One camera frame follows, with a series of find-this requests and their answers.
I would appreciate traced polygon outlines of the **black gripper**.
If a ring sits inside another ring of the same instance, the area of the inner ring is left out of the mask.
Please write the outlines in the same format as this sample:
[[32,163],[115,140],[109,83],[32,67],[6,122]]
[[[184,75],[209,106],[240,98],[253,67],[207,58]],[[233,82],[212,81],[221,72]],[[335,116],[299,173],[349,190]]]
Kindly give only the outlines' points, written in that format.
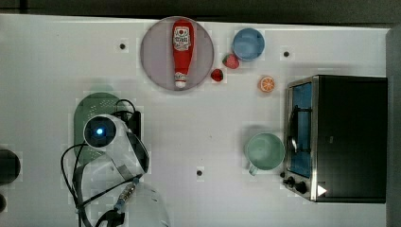
[[142,119],[141,113],[139,111],[135,111],[128,121],[128,128],[138,138],[141,138],[142,135],[141,119]]

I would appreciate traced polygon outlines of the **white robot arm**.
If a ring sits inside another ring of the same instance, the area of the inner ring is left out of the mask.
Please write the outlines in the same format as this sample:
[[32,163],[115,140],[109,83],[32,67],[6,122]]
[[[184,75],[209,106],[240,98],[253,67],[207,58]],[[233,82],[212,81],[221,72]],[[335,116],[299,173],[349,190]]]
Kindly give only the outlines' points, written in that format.
[[80,168],[78,209],[84,227],[171,227],[159,193],[141,183],[149,155],[120,118],[99,114],[83,128],[85,144],[102,155]]

